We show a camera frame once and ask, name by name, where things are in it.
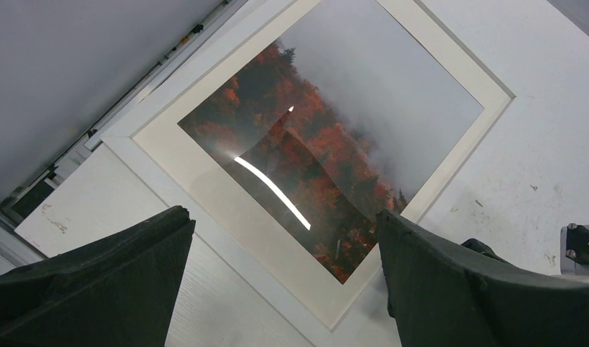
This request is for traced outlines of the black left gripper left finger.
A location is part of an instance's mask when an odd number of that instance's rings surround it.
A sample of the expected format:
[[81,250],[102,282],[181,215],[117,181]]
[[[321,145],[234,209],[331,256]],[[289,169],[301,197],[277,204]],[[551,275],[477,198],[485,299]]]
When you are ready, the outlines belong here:
[[0,275],[0,346],[164,346],[194,228],[174,206]]

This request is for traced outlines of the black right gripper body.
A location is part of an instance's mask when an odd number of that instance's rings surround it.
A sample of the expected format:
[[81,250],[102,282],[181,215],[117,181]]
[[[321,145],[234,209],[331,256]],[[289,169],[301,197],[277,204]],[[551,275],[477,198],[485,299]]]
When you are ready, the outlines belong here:
[[589,276],[589,224],[570,223],[560,231],[562,275]]

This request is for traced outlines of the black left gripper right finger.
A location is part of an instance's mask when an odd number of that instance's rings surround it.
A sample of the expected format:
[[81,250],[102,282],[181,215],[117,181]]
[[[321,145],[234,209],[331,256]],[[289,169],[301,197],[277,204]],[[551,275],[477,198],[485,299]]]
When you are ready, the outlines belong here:
[[589,346],[589,283],[518,268],[391,210],[377,215],[377,239],[403,346]]

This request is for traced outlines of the white picture frame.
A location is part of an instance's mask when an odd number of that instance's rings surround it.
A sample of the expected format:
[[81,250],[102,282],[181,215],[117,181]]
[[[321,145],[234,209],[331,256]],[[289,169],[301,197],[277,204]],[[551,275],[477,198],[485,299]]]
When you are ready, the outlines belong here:
[[[349,346],[382,297],[378,243],[339,283],[179,126],[319,2],[261,1],[235,14],[103,141],[165,204],[187,207],[199,238],[312,345]],[[483,108],[401,212],[419,221],[514,95],[422,1],[378,2]]]

